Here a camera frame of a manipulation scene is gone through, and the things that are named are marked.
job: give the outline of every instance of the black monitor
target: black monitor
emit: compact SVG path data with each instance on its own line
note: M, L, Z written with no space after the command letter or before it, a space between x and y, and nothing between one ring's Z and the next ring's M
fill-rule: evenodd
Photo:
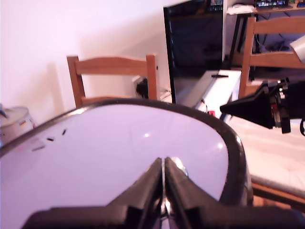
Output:
M287 7L288 0L256 0L255 6L257 8Z
M223 63L223 0L164 7L173 103L181 104L207 70Z

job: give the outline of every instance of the white wall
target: white wall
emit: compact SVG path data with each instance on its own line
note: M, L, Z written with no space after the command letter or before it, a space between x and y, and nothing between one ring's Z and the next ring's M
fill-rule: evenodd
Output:
M72 109L66 61L155 52L169 87L163 6L181 0L1 0L1 102L30 109L37 123ZM84 77L91 95L129 95L130 78Z

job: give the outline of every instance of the black strap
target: black strap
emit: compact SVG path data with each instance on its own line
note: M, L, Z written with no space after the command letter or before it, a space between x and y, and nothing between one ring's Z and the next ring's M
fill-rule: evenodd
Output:
M304 122L305 122L305 118L303 118L300 123L300 131L303 136L305 136Z

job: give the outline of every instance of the chair backrest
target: chair backrest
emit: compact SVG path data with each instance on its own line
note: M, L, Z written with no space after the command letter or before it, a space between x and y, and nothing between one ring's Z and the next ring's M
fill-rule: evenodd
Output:
M146 55L146 60L136 60L124 57L99 57L79 61L78 56L67 57L72 89L76 107L102 99L113 98L108 96L86 98L82 74L107 75L140 75L146 76L148 81L149 99L158 99L158 78L156 55Z
M246 95L250 66L305 69L305 64L301 63L294 52L252 54L255 34L305 33L304 24L304 16L282 17L258 22L255 17L248 19L239 97Z

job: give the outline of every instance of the white container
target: white container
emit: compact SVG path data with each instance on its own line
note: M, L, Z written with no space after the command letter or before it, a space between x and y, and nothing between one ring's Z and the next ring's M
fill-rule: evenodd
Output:
M35 123L26 107L4 109L7 117L0 115L0 146L35 128Z

